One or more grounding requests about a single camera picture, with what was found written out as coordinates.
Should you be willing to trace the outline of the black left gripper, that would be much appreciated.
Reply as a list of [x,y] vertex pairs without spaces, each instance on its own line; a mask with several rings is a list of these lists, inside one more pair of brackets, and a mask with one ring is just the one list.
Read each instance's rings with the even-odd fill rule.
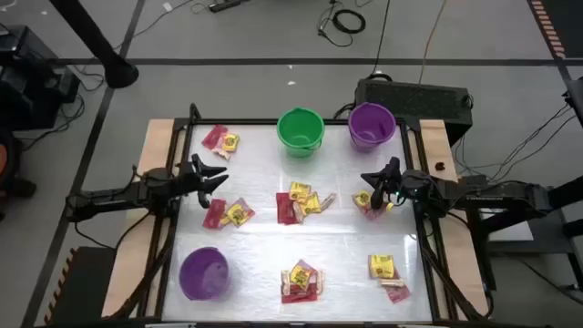
[[179,168],[179,191],[184,195],[196,192],[199,205],[203,209],[210,206],[208,194],[212,194],[229,177],[215,177],[227,168],[208,166],[198,154],[192,155],[190,161],[181,163]]

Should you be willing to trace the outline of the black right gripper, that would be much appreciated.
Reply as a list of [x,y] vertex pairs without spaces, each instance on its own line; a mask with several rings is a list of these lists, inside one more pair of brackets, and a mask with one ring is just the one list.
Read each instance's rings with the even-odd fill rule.
[[375,186],[371,196],[371,208],[379,210],[384,204],[384,192],[391,203],[404,203],[402,195],[402,174],[400,159],[391,157],[383,170],[373,173],[362,173],[361,178],[370,186]]

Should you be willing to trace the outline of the purple halloween bucket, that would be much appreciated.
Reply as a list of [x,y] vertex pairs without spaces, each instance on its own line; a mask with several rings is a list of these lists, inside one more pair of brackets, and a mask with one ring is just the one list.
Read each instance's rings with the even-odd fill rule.
[[348,117],[353,146],[362,152],[372,151],[388,141],[396,125],[396,118],[387,108],[370,102],[356,106]]
[[217,299],[227,291],[229,283],[230,266],[217,248],[193,251],[179,269],[179,286],[189,300]]

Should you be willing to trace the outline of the green halloween bucket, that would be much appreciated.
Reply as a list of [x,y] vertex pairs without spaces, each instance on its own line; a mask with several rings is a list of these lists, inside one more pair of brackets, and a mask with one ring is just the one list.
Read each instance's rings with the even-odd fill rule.
[[295,158],[310,157],[322,145],[325,132],[323,118],[310,108],[294,108],[279,117],[276,125],[279,140]]

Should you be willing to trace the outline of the black computer case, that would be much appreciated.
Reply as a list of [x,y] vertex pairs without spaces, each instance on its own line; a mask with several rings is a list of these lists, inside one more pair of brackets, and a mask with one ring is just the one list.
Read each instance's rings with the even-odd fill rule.
[[412,122],[442,120],[453,146],[473,126],[473,98],[466,88],[361,79],[355,102],[382,105],[396,118]]

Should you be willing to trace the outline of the black pole stand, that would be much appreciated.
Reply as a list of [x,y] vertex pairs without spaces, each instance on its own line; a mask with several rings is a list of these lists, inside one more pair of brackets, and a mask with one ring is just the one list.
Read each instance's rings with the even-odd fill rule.
[[79,0],[49,2],[101,63],[105,70],[105,81],[110,88],[128,87],[137,81],[138,69],[113,49]]

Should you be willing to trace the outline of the white paper sheet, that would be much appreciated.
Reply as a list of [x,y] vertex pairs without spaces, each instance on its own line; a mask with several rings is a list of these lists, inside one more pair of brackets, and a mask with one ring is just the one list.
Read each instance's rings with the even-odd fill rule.
[[[495,214],[502,212],[500,209],[481,209],[480,216],[482,220],[489,219]],[[510,226],[501,231],[495,231],[489,234],[489,241],[501,242],[501,241],[532,241],[534,236],[532,230],[530,229],[528,222],[524,221],[518,223],[514,226]]]

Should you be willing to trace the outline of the hazard-striped black floor mat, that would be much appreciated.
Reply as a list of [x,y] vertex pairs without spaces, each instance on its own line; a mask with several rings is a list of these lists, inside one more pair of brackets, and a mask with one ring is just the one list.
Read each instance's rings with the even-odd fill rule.
[[101,318],[114,263],[113,251],[72,248],[44,316],[47,325],[93,323]]
[[583,0],[527,0],[551,53],[583,59]]

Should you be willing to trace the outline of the black power strip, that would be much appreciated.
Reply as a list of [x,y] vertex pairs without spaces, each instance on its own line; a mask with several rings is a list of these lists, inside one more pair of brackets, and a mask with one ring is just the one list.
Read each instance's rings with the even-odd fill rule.
[[218,13],[232,7],[240,5],[244,0],[213,0],[209,4],[209,10],[211,13]]

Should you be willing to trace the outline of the black equipment rack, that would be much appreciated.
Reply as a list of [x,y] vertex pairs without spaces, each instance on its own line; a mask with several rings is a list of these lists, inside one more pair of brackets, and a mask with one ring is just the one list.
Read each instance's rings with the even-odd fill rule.
[[0,128],[51,128],[80,79],[28,27],[0,23]]

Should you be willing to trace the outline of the orange and black chair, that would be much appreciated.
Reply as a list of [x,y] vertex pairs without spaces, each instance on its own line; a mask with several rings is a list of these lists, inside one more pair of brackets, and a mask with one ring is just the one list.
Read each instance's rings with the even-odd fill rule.
[[19,175],[23,143],[5,128],[0,128],[0,221],[5,218],[3,200],[10,197],[31,198],[36,184]]

